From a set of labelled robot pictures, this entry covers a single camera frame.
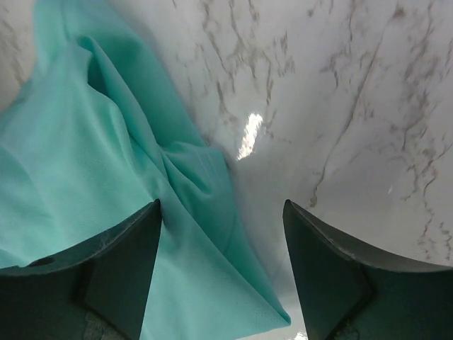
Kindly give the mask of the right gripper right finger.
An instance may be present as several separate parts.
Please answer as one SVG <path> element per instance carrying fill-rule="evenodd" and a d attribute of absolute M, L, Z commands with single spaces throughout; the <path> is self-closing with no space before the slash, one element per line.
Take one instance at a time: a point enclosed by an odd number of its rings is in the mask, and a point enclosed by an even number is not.
<path fill-rule="evenodd" d="M 285 238 L 310 339 L 451 339 L 452 269 L 399 256 L 287 200 Z"/>

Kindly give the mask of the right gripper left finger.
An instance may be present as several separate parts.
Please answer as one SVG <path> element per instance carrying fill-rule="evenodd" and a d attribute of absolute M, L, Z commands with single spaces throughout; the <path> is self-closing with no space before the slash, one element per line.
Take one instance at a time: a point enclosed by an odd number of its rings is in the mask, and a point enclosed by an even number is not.
<path fill-rule="evenodd" d="M 1 270 L 2 339 L 138 339 L 161 234 L 158 200 L 27 266 Z"/>

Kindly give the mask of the teal t shirt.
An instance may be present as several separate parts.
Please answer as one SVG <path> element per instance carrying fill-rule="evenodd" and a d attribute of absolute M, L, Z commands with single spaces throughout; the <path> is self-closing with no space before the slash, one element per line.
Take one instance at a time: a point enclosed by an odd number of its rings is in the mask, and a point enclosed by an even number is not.
<path fill-rule="evenodd" d="M 1 270 L 158 200 L 138 339 L 240 339 L 291 319 L 250 248 L 223 154 L 152 49 L 105 1 L 37 1 L 37 62 L 1 114 Z"/>

